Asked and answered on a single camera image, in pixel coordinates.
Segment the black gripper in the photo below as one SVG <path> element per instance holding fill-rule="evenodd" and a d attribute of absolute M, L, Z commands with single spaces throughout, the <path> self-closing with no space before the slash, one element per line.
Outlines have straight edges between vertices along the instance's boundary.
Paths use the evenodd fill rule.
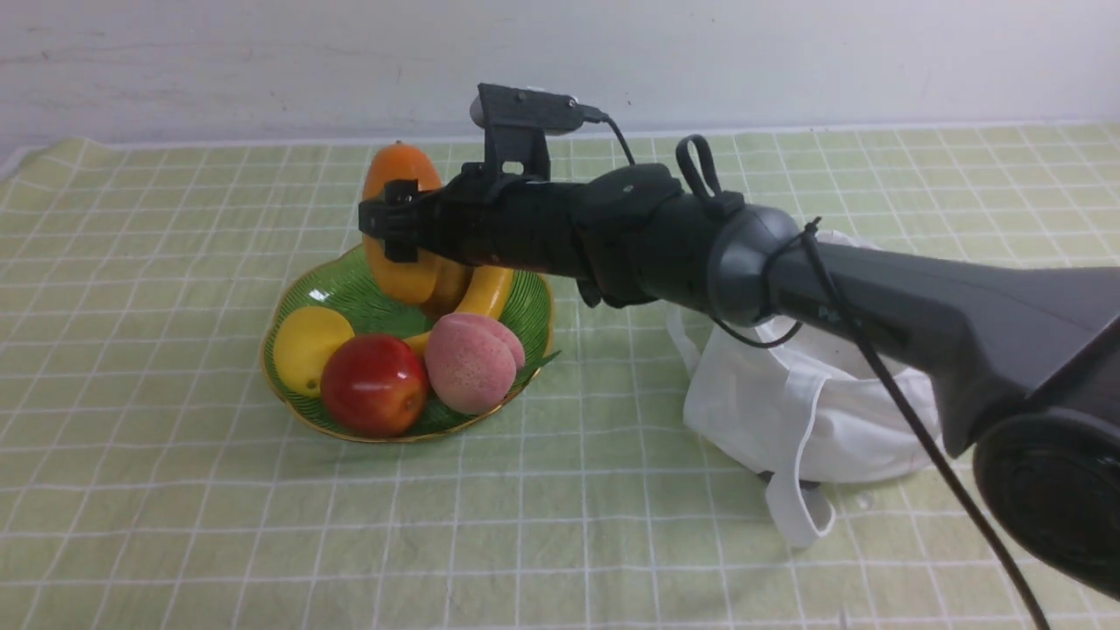
<path fill-rule="evenodd" d="M 491 180 L 469 164 L 444 187 L 421 191 L 417 180 L 388 182 L 360 203 L 360 231 L 392 263 L 437 256 L 469 267 L 495 266 L 579 282 L 598 282 L 596 249 L 585 234 L 592 180 Z"/>

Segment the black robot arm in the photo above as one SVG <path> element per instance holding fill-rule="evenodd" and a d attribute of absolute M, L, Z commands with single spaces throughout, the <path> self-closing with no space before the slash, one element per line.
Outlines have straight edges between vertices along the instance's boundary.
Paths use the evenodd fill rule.
<path fill-rule="evenodd" d="M 661 164 L 585 184 L 388 183 L 360 231 L 392 262 L 420 251 L 577 280 L 589 305 L 664 300 L 729 326 L 775 315 L 872 348 L 931 379 L 949 456 L 1004 531 L 1117 597 L 1117 268 L 1008 269 L 820 243 L 736 192 L 694 192 Z"/>

